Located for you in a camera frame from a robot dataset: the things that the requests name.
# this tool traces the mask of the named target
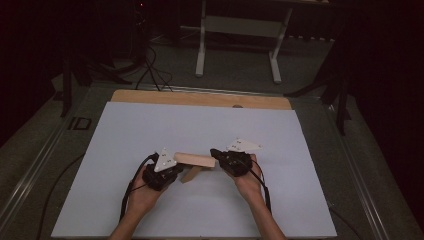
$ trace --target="cable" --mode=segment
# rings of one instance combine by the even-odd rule
[[[149,49],[153,52],[153,56],[154,56],[153,61],[152,61],[152,63],[151,63],[150,65],[151,65],[152,69],[156,71],[156,74],[159,76],[159,78],[160,78],[160,79],[163,81],[163,83],[164,83],[164,85],[162,86],[162,88],[160,89],[160,91],[161,91],[161,90],[163,90],[163,89],[165,88],[165,86],[167,86],[167,87],[169,88],[169,90],[171,90],[171,92],[173,92],[173,90],[172,90],[171,86],[169,86],[169,82],[171,82],[171,81],[172,81],[172,74],[171,74],[171,73],[169,73],[169,72],[165,72],[165,71],[159,70],[159,69],[157,69],[157,68],[155,68],[155,67],[153,66],[154,61],[156,60],[156,56],[157,56],[157,54],[156,54],[156,51],[155,51],[155,50],[154,50],[151,46],[149,46]],[[163,79],[163,77],[159,74],[159,72],[162,72],[162,73],[168,74],[168,75],[170,76],[170,79],[169,79],[168,81],[166,81],[166,80],[165,80],[165,79]]]
[[[138,85],[140,85],[141,81],[143,80],[144,76],[146,76],[147,72],[149,70],[146,69],[146,71],[143,73],[143,75],[141,75],[140,79],[138,80],[137,84],[135,85],[135,89],[134,90],[138,90]]]
[[[242,165],[244,165],[246,168],[249,168],[249,166],[247,166],[244,162],[242,162],[241,160],[235,158],[234,160],[236,160],[237,162],[241,163]],[[259,164],[257,162],[255,162],[256,165],[259,167],[259,170],[261,171],[261,174],[264,178],[264,181],[261,180],[261,178],[252,170],[252,168],[249,168],[249,172],[252,173],[252,175],[259,181],[259,183],[262,185],[262,187],[264,188],[264,193],[265,193],[265,204],[269,210],[269,212],[272,214],[271,211],[271,197],[269,195],[269,190],[268,187],[265,185],[265,177],[264,177],[264,173],[261,169],[261,167],[259,166]]]
[[[149,155],[146,159],[143,160],[143,162],[140,164],[140,166],[138,167],[137,171],[134,174],[134,177],[132,178],[132,180],[128,183],[128,187],[127,190],[125,191],[124,197],[122,198],[122,203],[121,203],[121,214],[119,215],[119,221],[121,221],[121,219],[124,217],[125,215],[125,211],[127,210],[127,202],[128,202],[128,197],[131,194],[132,191],[137,190],[139,188],[144,187],[147,184],[144,184],[140,187],[134,188],[133,189],[133,183],[135,182],[138,174],[140,173],[141,169],[143,168],[144,164],[146,164],[147,161],[149,161],[150,159],[153,159],[155,156],[155,154]]]
[[[151,67],[150,62],[148,61],[148,59],[146,59],[146,65],[147,65],[147,69],[149,70],[150,77],[152,77],[152,81],[153,81],[153,83],[156,86],[156,89],[160,92],[160,88],[159,88],[159,86],[158,86],[158,84],[157,84],[157,82],[155,80],[155,77],[153,76],[152,67]]]
[[[82,157],[84,157],[85,153],[83,153],[82,155],[80,155],[79,157],[77,157],[75,160],[73,160],[71,163],[68,164],[68,166],[66,166],[65,169],[63,169],[63,171],[60,173],[59,177],[56,178],[52,188],[50,189],[49,195],[47,196],[47,200],[44,203],[44,207],[43,207],[43,212],[41,214],[41,220],[40,220],[40,225],[38,227],[38,232],[37,232],[37,240],[41,239],[41,232],[43,230],[43,222],[44,222],[44,217],[46,215],[46,211],[47,211],[47,206],[49,205],[50,202],[50,197],[53,193],[53,190],[55,189],[57,183],[59,182],[60,178],[63,176],[63,174],[72,166],[74,165],[76,162],[78,162],[80,159],[82,159]]]
[[[179,40],[183,40],[183,39],[189,38],[189,37],[191,37],[193,35],[196,35],[197,33],[200,33],[200,31],[199,30],[196,30],[196,31],[194,31],[192,33],[189,33],[189,34],[187,34],[185,36],[180,37]],[[165,40],[167,40],[167,41],[164,41],[164,42],[158,41],[158,40],[163,39],[163,38]],[[157,37],[154,37],[154,38],[150,39],[149,41],[151,43],[161,44],[161,45],[170,45],[170,44],[174,43],[172,40],[167,39],[166,36],[165,36],[165,34],[161,34],[161,35],[159,35]]]
[[[355,227],[346,218],[344,218],[342,215],[340,215],[340,213],[338,213],[336,210],[334,210],[332,206],[329,206],[328,209],[330,209],[330,212],[334,213],[334,215],[339,217],[340,220],[342,220],[355,233],[355,235],[358,237],[358,239],[363,240],[363,238],[361,237],[359,232],[355,229]]]

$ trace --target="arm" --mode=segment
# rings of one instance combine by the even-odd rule
[[[141,169],[134,182],[134,187],[143,186],[145,184],[142,179],[145,169],[145,166]],[[158,192],[148,186],[133,191],[128,199],[127,212],[110,235],[109,240],[130,240],[138,223],[155,206],[163,191],[165,191],[165,189]]]
[[[253,161],[257,161],[255,155],[250,155]],[[256,164],[253,164],[252,170],[260,176],[261,172]],[[249,172],[241,177],[232,177],[242,197],[249,204],[255,219],[258,230],[263,239],[266,240],[286,240],[284,233],[275,222],[261,194],[261,185],[259,181]]]

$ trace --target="white board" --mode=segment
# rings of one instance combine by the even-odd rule
[[[336,236],[296,113],[109,102],[75,177],[53,237],[104,237],[118,223],[121,200],[142,160],[163,147],[173,155],[224,151],[237,137],[265,174],[273,216],[289,238]],[[258,237],[250,210],[220,169],[175,181],[141,221],[135,237]]]

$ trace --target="wooden block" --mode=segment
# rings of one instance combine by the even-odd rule
[[[215,167],[216,159],[210,156],[195,155],[188,153],[179,153],[174,154],[174,160],[178,163],[201,166],[201,167]]]
[[[186,183],[189,182],[191,180],[193,180],[194,177],[196,177],[196,175],[202,170],[202,167],[200,166],[193,166],[188,172],[187,174],[181,178],[181,182],[182,183]]]
[[[218,93],[157,92],[120,89],[115,91],[111,101],[211,107],[233,107],[234,105],[240,105],[244,108],[292,109],[289,100],[283,97]]]

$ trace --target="white table leg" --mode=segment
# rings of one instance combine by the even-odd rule
[[[269,52],[269,61],[271,63],[272,76],[274,79],[274,83],[276,84],[281,84],[281,75],[280,69],[278,68],[277,56],[278,52],[280,51],[281,43],[283,42],[284,35],[286,33],[292,12],[293,8],[289,8],[287,10],[286,17],[284,19],[283,24],[281,24],[280,33],[278,34],[277,45],[275,46],[274,51]]]
[[[202,0],[202,19],[200,21],[200,47],[197,54],[196,77],[203,76],[203,67],[205,65],[205,18],[206,18],[206,0]]]

